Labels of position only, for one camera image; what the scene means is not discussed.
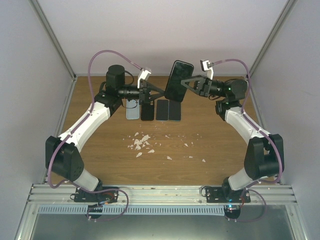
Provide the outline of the light blue phone case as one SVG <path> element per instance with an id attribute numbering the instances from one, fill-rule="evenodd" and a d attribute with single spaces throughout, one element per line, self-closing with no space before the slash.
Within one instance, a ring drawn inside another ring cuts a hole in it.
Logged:
<path id="1" fill-rule="evenodd" d="M 137 100 L 126 100 L 126 119 L 138 120 L 140 118 L 140 105 Z"/>

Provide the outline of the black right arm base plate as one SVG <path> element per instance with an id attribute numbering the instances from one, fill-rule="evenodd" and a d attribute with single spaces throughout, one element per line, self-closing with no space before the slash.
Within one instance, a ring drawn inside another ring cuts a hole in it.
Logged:
<path id="1" fill-rule="evenodd" d="M 251 202 L 249 192 L 243 192 L 242 189 L 234 191 L 228 187 L 205 185 L 200 188 L 199 193 L 206 198 L 207 203 L 242 204 Z"/>

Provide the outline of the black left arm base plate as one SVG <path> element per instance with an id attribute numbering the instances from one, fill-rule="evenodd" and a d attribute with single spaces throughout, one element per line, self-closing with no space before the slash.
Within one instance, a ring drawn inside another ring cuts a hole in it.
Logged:
<path id="1" fill-rule="evenodd" d="M 76 203 L 104 203 L 111 204 L 118 201 L 119 187 L 102 186 L 101 193 L 89 193 L 81 189 L 76 189 L 75 193 L 70 195 L 70 199 Z"/>

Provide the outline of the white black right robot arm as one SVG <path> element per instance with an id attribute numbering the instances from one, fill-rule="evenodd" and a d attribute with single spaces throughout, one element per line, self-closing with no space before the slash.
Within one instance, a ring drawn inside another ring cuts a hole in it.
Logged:
<path id="1" fill-rule="evenodd" d="M 281 178 L 284 171 L 284 144 L 279 134 L 271 134 L 260 127 L 243 109 L 247 82 L 229 79 L 225 82 L 205 76 L 181 81 L 181 85 L 201 97 L 217 97 L 216 114 L 232 126 L 247 145 L 244 167 L 222 183 L 221 196 L 228 203 L 239 199 L 240 193 L 269 177 Z"/>

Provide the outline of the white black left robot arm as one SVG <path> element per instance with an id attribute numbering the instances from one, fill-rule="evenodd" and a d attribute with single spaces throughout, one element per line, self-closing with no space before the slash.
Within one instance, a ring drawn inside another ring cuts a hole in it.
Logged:
<path id="1" fill-rule="evenodd" d="M 165 94 L 162 89 L 148 83 L 150 69 L 141 69 L 137 84 L 126 84 L 127 74 L 122 65 L 110 66 L 105 81 L 100 84 L 99 92 L 86 112 L 64 133 L 46 140 L 45 167 L 48 183 L 53 189 L 58 187 L 51 181 L 51 174 L 55 173 L 82 188 L 90 201 L 102 199 L 103 189 L 98 186 L 99 179 L 85 169 L 82 148 L 98 127 L 117 111 L 124 99 L 135 100 L 139 106 L 149 104 Z"/>

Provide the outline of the black phone case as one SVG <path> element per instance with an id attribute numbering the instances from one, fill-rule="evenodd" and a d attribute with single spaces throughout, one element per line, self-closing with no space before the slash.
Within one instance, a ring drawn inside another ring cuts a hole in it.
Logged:
<path id="1" fill-rule="evenodd" d="M 143 103 L 141 105 L 141 115 L 140 119 L 142 121 L 153 121 L 155 115 L 155 105 L 151 103 Z"/>

